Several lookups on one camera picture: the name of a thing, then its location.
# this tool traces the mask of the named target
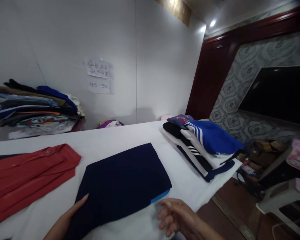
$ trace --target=white table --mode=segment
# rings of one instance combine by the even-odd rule
[[[197,211],[231,178],[241,162],[235,160],[232,169],[206,183],[176,146],[160,132],[164,122],[0,142],[0,155],[30,153],[68,143],[82,156],[73,178],[0,223],[0,240],[12,236],[13,240],[43,239],[55,221],[74,204],[87,165],[149,142],[156,150],[172,183],[166,197],[180,198]],[[158,211],[157,203],[151,204],[126,218],[94,229],[85,239],[165,239],[165,233],[158,229]]]

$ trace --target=patterned wallpaper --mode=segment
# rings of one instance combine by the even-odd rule
[[[293,65],[300,65],[300,32],[241,45],[210,121],[243,143],[251,138],[279,139],[282,143],[288,143],[293,137],[300,138],[299,126],[236,112],[261,67]]]
[[[242,21],[240,23],[234,24],[234,25],[232,25],[230,27],[221,29],[221,30],[213,32],[211,34],[205,34],[203,40],[206,40],[208,38],[212,38],[214,36],[221,35],[222,33],[228,32],[228,31],[236,29],[238,27],[242,27],[242,26],[248,25],[250,23],[253,23],[253,22],[259,21],[261,19],[264,19],[264,18],[273,16],[273,15],[276,15],[278,13],[289,11],[290,9],[296,8],[298,6],[300,6],[300,0],[292,1],[290,3],[282,5],[281,7],[272,9],[272,10],[270,10],[268,12],[265,12],[265,13],[262,13],[262,14],[259,14],[259,15],[255,16],[255,17],[252,17],[252,18],[249,18],[249,19],[247,19],[245,21]]]

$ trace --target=dark red wooden frame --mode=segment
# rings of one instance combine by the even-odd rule
[[[300,7],[203,41],[186,114],[209,118],[240,45],[297,31]]]

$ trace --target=flat screen tv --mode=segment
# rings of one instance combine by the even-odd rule
[[[238,110],[300,124],[300,66],[261,68]]]

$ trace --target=wooden floor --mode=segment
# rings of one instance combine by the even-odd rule
[[[216,193],[214,201],[217,204],[211,199],[199,209],[198,215],[226,240],[274,240],[271,228],[273,225],[280,223],[279,219],[274,215],[263,215],[257,210],[255,204],[258,200],[237,183],[236,179],[231,178]],[[219,208],[219,202],[224,206],[224,208],[221,206],[222,210]],[[244,237],[238,230],[240,227],[243,228],[244,232],[246,232],[245,228],[248,228],[248,232],[250,230],[252,233],[251,237]],[[276,227],[274,234],[276,240],[300,239],[298,235],[286,226]]]

